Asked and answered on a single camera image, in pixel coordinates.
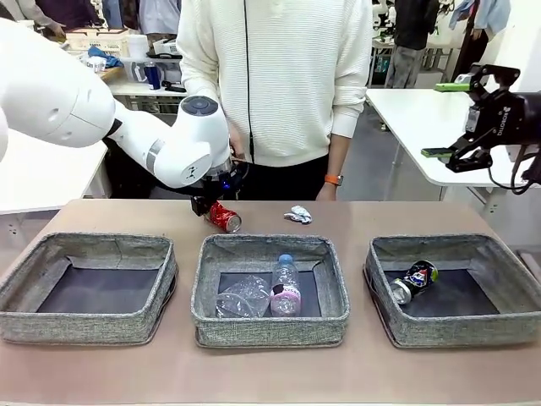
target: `gray pants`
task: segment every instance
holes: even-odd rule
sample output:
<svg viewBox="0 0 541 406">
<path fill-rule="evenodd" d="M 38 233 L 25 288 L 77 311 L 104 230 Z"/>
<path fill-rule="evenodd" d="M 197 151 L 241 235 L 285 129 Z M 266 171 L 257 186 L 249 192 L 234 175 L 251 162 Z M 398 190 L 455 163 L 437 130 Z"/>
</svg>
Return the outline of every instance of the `gray pants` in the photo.
<svg viewBox="0 0 541 406">
<path fill-rule="evenodd" d="M 415 87 L 423 63 L 423 55 L 424 49 L 416 51 L 395 45 L 392 50 L 385 88 L 412 89 Z"/>
</svg>

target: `hand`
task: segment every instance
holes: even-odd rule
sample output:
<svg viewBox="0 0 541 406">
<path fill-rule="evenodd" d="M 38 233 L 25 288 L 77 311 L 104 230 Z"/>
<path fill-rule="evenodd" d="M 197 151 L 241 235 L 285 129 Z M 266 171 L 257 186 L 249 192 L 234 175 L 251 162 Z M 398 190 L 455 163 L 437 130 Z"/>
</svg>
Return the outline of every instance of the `hand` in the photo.
<svg viewBox="0 0 541 406">
<path fill-rule="evenodd" d="M 325 182 L 320 192 L 318 193 L 318 197 L 316 197 L 315 200 L 316 201 L 335 201 L 336 200 L 336 185 Z"/>
<path fill-rule="evenodd" d="M 479 29 L 479 28 L 474 28 L 472 30 L 472 39 L 474 41 L 478 40 L 479 38 L 481 38 L 481 34 L 483 34 L 483 30 L 482 29 Z"/>
<path fill-rule="evenodd" d="M 233 149 L 233 155 L 240 160 L 246 159 L 246 154 L 244 154 L 243 139 L 238 131 L 237 127 L 234 124 L 229 123 L 229 145 Z"/>
<path fill-rule="evenodd" d="M 54 35 L 57 36 L 58 38 L 65 38 L 66 33 L 63 30 L 65 26 L 66 25 L 64 24 L 59 24 L 56 21 L 53 21 L 52 24 L 49 25 L 49 29 L 51 29 L 51 31 L 54 32 Z"/>
</svg>

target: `white desk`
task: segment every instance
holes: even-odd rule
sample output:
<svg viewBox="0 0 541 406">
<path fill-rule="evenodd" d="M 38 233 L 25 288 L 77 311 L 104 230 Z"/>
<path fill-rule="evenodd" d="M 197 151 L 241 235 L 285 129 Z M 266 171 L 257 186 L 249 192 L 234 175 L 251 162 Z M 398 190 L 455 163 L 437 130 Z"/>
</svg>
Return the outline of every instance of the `white desk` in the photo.
<svg viewBox="0 0 541 406">
<path fill-rule="evenodd" d="M 486 200 L 484 214 L 495 212 L 499 201 L 505 195 L 505 190 L 495 188 L 490 181 L 487 169 L 453 173 L 438 159 L 426 158 L 421 154 L 423 148 L 450 146 L 464 134 L 467 110 L 472 104 L 465 93 L 439 93 L 420 89 L 369 89 L 367 97 L 398 140 L 385 199 L 388 199 L 394 188 L 396 170 L 402 162 L 405 151 L 423 176 L 432 184 L 444 188 L 466 187 L 476 195 L 485 195 L 485 193 L 474 188 L 494 188 L 490 195 L 481 197 Z M 505 147 L 493 148 L 491 155 L 494 161 L 492 167 L 494 179 L 509 186 L 513 163 Z M 524 162 L 518 174 L 522 174 L 530 164 L 531 160 Z M 518 180 L 522 181 L 520 176 L 517 176 L 517 186 L 522 184 Z"/>
<path fill-rule="evenodd" d="M 17 215 L 60 209 L 81 198 L 89 188 L 96 197 L 103 197 L 99 179 L 95 184 L 92 181 L 106 151 L 101 142 L 87 148 L 68 148 L 10 131 L 8 150 L 0 162 L 2 231 L 25 246 Z"/>
<path fill-rule="evenodd" d="M 186 96 L 186 93 L 179 93 L 177 91 L 166 91 L 163 87 L 158 89 L 157 91 L 154 91 L 146 83 L 129 82 L 125 74 L 120 75 L 117 79 L 113 79 L 107 84 L 109 85 L 109 89 L 111 90 L 113 96 Z"/>
</svg>

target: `red can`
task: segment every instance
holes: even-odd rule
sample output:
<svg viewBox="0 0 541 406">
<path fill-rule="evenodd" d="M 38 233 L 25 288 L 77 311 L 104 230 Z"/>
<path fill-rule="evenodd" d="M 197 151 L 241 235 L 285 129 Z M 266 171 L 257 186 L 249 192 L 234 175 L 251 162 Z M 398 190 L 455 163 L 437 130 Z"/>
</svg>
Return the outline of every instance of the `red can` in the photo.
<svg viewBox="0 0 541 406">
<path fill-rule="evenodd" d="M 205 218 L 226 233 L 236 233 L 242 224 L 240 216 L 235 211 L 226 209 L 218 201 L 210 207 Z"/>
</svg>

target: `orange watch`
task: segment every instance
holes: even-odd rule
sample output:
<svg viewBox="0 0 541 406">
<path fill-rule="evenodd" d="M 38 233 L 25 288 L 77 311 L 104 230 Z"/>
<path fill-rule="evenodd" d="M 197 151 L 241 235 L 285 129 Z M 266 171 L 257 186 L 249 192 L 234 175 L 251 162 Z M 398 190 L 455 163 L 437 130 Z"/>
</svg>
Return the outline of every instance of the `orange watch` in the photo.
<svg viewBox="0 0 541 406">
<path fill-rule="evenodd" d="M 325 181 L 328 184 L 334 184 L 336 186 L 342 186 L 342 182 L 344 181 L 343 176 L 335 176 L 335 175 L 325 175 Z"/>
</svg>

